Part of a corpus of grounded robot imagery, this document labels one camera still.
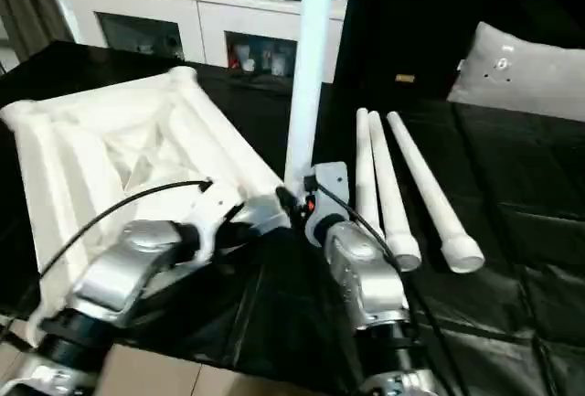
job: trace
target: white tube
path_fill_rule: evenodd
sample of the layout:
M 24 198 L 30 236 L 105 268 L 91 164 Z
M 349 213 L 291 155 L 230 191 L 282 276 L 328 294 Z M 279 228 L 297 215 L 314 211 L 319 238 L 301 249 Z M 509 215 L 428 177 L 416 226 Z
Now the white tube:
M 282 180 L 262 160 L 221 110 L 209 99 L 194 80 L 196 72 L 189 67 L 175 67 L 169 71 L 177 82 L 177 89 L 193 111 L 213 134 L 231 164 L 238 170 L 239 178 L 251 195 L 274 194 L 282 186 Z
M 239 179 L 229 158 L 196 113 L 184 105 L 176 104 L 166 119 L 159 123 L 159 127 L 167 138 L 173 140 L 179 154 L 197 172 L 214 181 L 224 181 L 239 188 Z
M 303 192 L 303 179 L 313 160 L 331 3 L 332 0 L 303 0 L 301 5 L 301 39 L 296 51 L 284 171 L 284 183 L 294 194 Z
M 374 151 L 382 216 L 384 218 L 386 243 L 396 256 L 400 268 L 403 271 L 412 271 L 417 269 L 422 261 L 419 244 L 410 233 L 409 220 L 404 210 L 404 204 L 402 204 L 399 183 L 394 173 L 384 128 L 382 127 L 380 115 L 376 111 L 369 114 L 369 129 Z
M 374 158 L 366 108 L 360 108 L 356 113 L 356 209 L 357 213 L 381 235 Z
M 391 112 L 388 114 L 388 121 L 441 236 L 441 251 L 449 267 L 454 273 L 471 273 L 478 270 L 484 264 L 484 255 L 477 242 L 465 232 L 400 116 L 396 112 Z

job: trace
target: gray cushion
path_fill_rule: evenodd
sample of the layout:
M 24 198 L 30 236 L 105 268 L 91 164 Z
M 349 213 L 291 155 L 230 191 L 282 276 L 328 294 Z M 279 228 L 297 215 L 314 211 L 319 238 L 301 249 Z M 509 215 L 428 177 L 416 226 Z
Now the gray cushion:
M 449 100 L 585 121 L 585 50 L 533 44 L 480 23 Z

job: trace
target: white cabinet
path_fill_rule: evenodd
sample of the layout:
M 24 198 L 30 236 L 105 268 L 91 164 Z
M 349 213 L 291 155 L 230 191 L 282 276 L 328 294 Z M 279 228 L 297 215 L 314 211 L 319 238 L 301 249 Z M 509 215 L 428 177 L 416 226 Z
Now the white cabinet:
M 69 0 L 82 43 L 205 63 L 193 0 Z
M 203 46 L 207 64 L 228 67 L 230 59 L 230 40 L 241 39 L 245 36 L 262 37 L 268 40 L 296 41 L 300 38 L 301 17 L 295 14 L 272 12 L 234 5 L 218 5 L 199 2 L 199 19 L 203 36 Z M 335 64 L 343 22 L 330 19 L 326 47 L 326 62 L 323 81 L 333 82 L 335 76 Z M 283 44 L 290 49 L 291 44 Z

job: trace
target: black cable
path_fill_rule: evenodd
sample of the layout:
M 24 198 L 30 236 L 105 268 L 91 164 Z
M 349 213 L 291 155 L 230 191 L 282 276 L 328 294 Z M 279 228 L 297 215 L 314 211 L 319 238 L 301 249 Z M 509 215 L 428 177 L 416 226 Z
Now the black cable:
M 447 344 L 447 340 L 445 339 L 444 335 L 441 332 L 441 328 L 439 327 L 437 320 L 435 319 L 434 315 L 432 314 L 431 309 L 427 306 L 426 302 L 422 298 L 422 295 L 419 293 L 416 285 L 413 282 L 407 282 L 406 279 L 404 278 L 404 275 L 402 274 L 402 271 L 400 270 L 399 264 L 396 261 L 396 257 L 394 257 L 394 254 L 392 254 L 392 251 L 390 250 L 390 248 L 388 247 L 388 245 L 386 244 L 384 239 L 382 239 L 382 237 L 374 230 L 374 228 L 359 213 L 357 213 L 355 210 L 353 210 L 346 202 L 344 202 L 335 193 L 333 193 L 327 187 L 324 187 L 321 183 L 319 183 L 319 181 L 317 181 L 316 178 L 311 179 L 310 185 L 318 187 L 330 199 L 332 199 L 335 203 L 337 203 L 339 206 L 341 206 L 347 213 L 349 213 L 349 215 L 351 217 L 355 218 L 360 224 L 362 224 L 366 228 L 366 230 L 369 231 L 369 233 L 374 237 L 374 239 L 376 239 L 376 241 L 380 244 L 380 246 L 382 247 L 383 253 L 386 257 L 386 260 L 392 266 L 392 268 L 394 268 L 394 270 L 396 270 L 400 280 L 402 281 L 402 284 L 404 285 L 404 294 L 407 296 L 407 300 L 410 303 L 410 305 L 412 305 L 414 303 L 414 301 L 411 300 L 412 297 L 410 296 L 410 290 L 412 290 L 412 292 L 416 295 L 416 300 L 421 305 L 422 312 L 426 316 L 427 320 L 429 321 L 429 325 L 431 326 L 433 334 L 435 335 L 436 338 L 439 339 L 439 342 L 441 344 L 441 348 L 445 354 L 445 357 L 447 358 L 447 360 L 449 362 L 449 365 L 450 365 L 452 372 L 453 372 L 453 376 L 454 376 L 455 380 L 457 381 L 457 385 L 461 389 L 461 392 L 464 396 L 469 396 L 469 390 L 467 388 L 467 385 L 465 384 L 465 381 L 463 380 L 463 375 L 462 375 L 461 371 L 459 370 L 459 367 L 457 366 L 457 363 L 452 355 L 451 349 L 449 348 L 449 345 Z M 447 391 L 447 394 L 449 396 L 455 396 L 455 392 L 448 385 L 448 381 L 439 373 L 438 370 L 436 370 L 436 367 L 434 367 L 434 368 L 435 368 L 435 370 L 433 370 L 433 373 L 435 373 L 437 375 L 437 378 L 439 379 L 441 385 L 443 387 L 445 387 L 445 391 Z
M 410 288 L 415 289 L 415 292 L 418 292 L 418 290 L 416 289 L 416 286 L 412 286 L 412 284 L 409 284 Z M 409 313 L 410 316 L 410 322 L 412 323 L 414 329 L 415 329 L 415 334 L 417 337 L 421 337 L 420 334 L 420 323 L 419 323 L 419 319 L 417 317 L 417 313 L 416 312 L 410 312 Z M 439 368 L 437 367 L 437 365 L 435 364 L 434 360 L 432 359 L 432 356 L 429 354 L 429 351 L 427 350 L 427 361 L 429 363 L 429 370 L 433 373 L 433 375 L 437 378 L 437 380 L 439 381 L 439 383 L 441 384 L 441 387 L 447 392 L 448 396 L 456 396 L 451 385 L 449 384 L 449 381 L 447 381 L 447 379 L 445 378 L 445 375 L 443 375 L 440 371 Z
M 131 195 L 130 197 L 125 198 L 122 201 L 114 204 L 110 208 L 104 210 L 102 213 L 100 213 L 98 216 L 96 216 L 90 222 L 85 224 L 83 227 L 81 227 L 80 230 L 77 233 L 75 233 L 65 245 L 63 245 L 63 247 L 48 261 L 47 265 L 45 265 L 45 267 L 40 271 L 38 281 L 33 282 L 25 290 L 25 293 L 22 295 L 22 298 L 20 299 L 20 301 L 16 305 L 15 312 L 8 318 L 8 321 L 6 321 L 4 329 L 0 333 L 0 346 L 2 346 L 2 344 L 8 338 L 8 336 L 18 337 L 22 342 L 26 343 L 26 341 L 24 341 L 18 335 L 14 334 L 13 332 L 10 331 L 10 328 L 15 323 L 16 319 L 18 318 L 18 315 L 20 314 L 19 309 L 22 309 L 23 305 L 27 302 L 27 300 L 30 298 L 30 296 L 37 289 L 37 284 L 40 284 L 40 281 L 43 280 L 43 278 L 45 278 L 45 276 L 51 270 L 51 268 L 53 268 L 55 263 L 57 263 L 59 261 L 59 259 L 61 257 L 63 257 L 65 252 L 69 248 L 71 248 L 73 246 L 73 244 L 75 242 L 77 242 L 85 233 L 87 233 L 95 224 L 97 224 L 102 219 L 106 218 L 107 216 L 111 215 L 114 211 L 121 209 L 125 205 L 130 204 L 131 202 L 134 202 L 136 199 L 147 197 L 148 195 L 152 195 L 153 193 L 163 192 L 163 191 L 169 190 L 171 188 L 185 187 L 185 186 L 200 186 L 200 187 L 203 187 L 204 189 L 206 189 L 210 185 L 211 185 L 210 181 L 180 181 L 177 183 L 164 184 L 162 186 L 149 188 L 143 192 Z

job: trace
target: floor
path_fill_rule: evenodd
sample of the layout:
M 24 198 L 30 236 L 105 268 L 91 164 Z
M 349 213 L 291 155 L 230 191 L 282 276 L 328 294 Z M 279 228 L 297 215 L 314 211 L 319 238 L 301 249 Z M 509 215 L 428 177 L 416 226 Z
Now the floor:
M 16 324 L 22 336 L 24 323 Z M 0 346 L 0 388 L 23 354 Z M 317 396 L 291 384 L 252 378 L 229 370 L 115 346 L 101 376 L 97 396 Z

